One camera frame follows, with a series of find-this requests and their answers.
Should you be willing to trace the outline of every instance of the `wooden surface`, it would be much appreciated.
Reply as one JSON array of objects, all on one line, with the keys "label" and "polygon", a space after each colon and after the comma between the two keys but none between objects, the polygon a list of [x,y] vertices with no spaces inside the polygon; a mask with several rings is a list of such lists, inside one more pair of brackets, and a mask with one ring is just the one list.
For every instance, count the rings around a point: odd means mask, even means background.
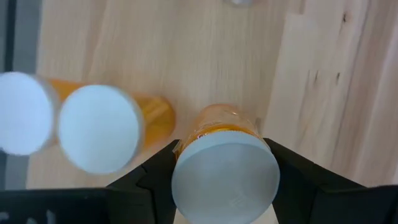
[{"label": "wooden surface", "polygon": [[[398,183],[396,0],[44,0],[38,74],[166,96],[174,137],[212,103],[365,185]],[[57,146],[30,158],[28,188],[104,186]],[[176,223],[186,220],[177,214]],[[272,209],[256,223],[277,223]]]}]

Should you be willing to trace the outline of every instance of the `white bottle cap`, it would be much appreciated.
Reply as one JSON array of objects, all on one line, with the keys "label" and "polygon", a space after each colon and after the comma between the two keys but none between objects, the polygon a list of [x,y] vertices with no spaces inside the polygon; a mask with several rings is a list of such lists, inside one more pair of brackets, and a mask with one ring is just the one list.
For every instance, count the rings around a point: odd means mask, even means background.
[{"label": "white bottle cap", "polygon": [[180,155],[172,194],[192,223],[251,223],[271,205],[279,166],[260,139],[239,131],[208,134]]},{"label": "white bottle cap", "polygon": [[58,119],[63,151],[77,167],[108,174],[130,162],[144,141],[144,119],[138,104],[121,90],[88,85],[64,102]]},{"label": "white bottle cap", "polygon": [[29,155],[53,137],[58,100],[50,85],[21,72],[0,74],[0,148]]}]

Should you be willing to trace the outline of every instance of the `wood grain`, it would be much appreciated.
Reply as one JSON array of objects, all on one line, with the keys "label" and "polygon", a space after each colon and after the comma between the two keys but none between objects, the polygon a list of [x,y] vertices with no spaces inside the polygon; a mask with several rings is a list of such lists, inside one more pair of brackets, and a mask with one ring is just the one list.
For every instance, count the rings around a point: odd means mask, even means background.
[{"label": "wood grain", "polygon": [[[166,96],[179,138],[212,103],[266,137],[366,185],[398,182],[395,0],[44,0],[38,74]],[[105,186],[58,146],[30,158],[27,188]],[[177,214],[176,223],[187,221]],[[277,223],[269,209],[256,223]]]}]

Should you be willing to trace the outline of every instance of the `wooden table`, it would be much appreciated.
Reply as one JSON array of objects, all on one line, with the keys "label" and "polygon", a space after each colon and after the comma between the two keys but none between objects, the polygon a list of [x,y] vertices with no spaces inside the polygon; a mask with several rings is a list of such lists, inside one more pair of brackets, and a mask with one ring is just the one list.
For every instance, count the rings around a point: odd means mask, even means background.
[{"label": "wooden table", "polygon": [[[394,183],[397,20],[395,0],[44,0],[37,73],[164,95],[174,138],[203,107],[231,103],[326,168]],[[159,149],[98,177],[54,146],[30,158],[27,188],[105,186]]]}]

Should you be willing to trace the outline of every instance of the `orange plastic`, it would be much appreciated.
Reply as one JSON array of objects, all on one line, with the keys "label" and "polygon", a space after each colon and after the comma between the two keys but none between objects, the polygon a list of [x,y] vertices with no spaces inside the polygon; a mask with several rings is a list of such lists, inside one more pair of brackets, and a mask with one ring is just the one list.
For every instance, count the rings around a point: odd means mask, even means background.
[{"label": "orange plastic", "polygon": [[[57,92],[61,102],[85,84],[48,78],[47,81]],[[163,97],[143,94],[132,94],[145,120],[144,147],[166,140],[175,127],[175,112],[171,104]]]},{"label": "orange plastic", "polygon": [[227,104],[210,105],[200,112],[189,135],[177,145],[177,158],[193,141],[218,131],[241,131],[263,141],[256,127],[237,108]]}]

